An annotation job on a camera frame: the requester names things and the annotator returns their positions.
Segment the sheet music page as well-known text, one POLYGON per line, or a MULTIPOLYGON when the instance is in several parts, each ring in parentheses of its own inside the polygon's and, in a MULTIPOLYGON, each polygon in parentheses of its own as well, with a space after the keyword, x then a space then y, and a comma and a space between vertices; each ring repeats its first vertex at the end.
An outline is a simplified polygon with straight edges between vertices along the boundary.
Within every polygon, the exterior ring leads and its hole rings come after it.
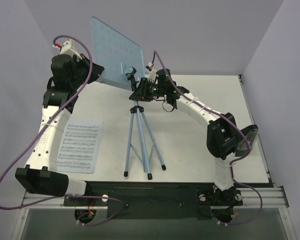
POLYGON ((61 138, 57 154, 57 171, 94 173, 102 134, 102 121, 70 119, 61 138))

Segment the light blue music stand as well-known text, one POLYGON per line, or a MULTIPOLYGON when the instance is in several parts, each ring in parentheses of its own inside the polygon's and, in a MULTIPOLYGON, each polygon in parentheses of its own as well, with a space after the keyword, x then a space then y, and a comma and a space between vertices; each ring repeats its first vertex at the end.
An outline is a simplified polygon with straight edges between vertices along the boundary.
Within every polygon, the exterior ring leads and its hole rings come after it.
MULTIPOLYGON (((90 18, 95 63, 103 66, 104 71, 98 82, 111 87, 132 92, 131 83, 127 73, 135 69, 135 80, 146 77, 143 51, 139 44, 123 35, 107 23, 95 16, 90 18)), ((140 102, 129 100, 133 103, 130 109, 130 124, 128 143, 124 168, 124 177, 129 175, 130 153, 134 152, 143 166, 143 171, 150 181, 153 179, 151 160, 156 152, 162 170, 166 165, 152 133, 151 127, 140 102)))

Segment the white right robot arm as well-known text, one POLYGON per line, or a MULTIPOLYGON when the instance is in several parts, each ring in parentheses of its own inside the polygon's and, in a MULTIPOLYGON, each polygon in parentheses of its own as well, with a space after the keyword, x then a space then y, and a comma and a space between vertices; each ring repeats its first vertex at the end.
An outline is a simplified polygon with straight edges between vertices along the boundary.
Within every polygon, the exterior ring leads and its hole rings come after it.
POLYGON ((214 201, 226 204, 232 197, 230 188, 236 183, 233 164, 245 158, 253 148, 256 125, 239 129, 231 113, 222 114, 200 102, 183 86, 176 85, 169 69, 150 70, 149 77, 135 79, 135 69, 127 73, 132 95, 130 100, 151 102, 163 97, 174 110, 180 110, 206 128, 206 146, 215 160, 215 181, 218 188, 213 192, 214 201))

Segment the black metronome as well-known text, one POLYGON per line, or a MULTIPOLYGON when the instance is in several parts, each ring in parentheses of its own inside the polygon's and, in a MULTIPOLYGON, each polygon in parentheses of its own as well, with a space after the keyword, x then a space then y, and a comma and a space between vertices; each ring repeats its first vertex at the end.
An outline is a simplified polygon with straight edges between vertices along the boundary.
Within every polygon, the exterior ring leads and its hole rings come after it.
POLYGON ((249 125, 249 126, 246 126, 245 128, 243 128, 241 130, 241 132, 245 136, 245 139, 247 140, 249 147, 247 147, 247 144, 246 144, 245 140, 242 138, 242 136, 239 135, 239 142, 235 149, 236 157, 245 156, 248 153, 248 149, 250 149, 250 150, 253 149, 256 139, 259 135, 259 128, 256 124, 252 124, 252 125, 249 125))

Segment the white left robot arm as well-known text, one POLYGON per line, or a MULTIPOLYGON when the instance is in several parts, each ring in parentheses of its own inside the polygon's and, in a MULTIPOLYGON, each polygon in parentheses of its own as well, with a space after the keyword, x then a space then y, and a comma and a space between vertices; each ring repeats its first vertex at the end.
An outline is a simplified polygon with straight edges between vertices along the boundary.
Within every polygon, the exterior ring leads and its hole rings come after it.
POLYGON ((78 99, 78 89, 96 81, 104 67, 84 55, 58 54, 51 60, 52 77, 43 95, 40 136, 31 145, 31 154, 15 178, 30 194, 55 197, 75 196, 82 206, 89 205, 93 193, 87 183, 57 172, 57 158, 63 132, 78 99))

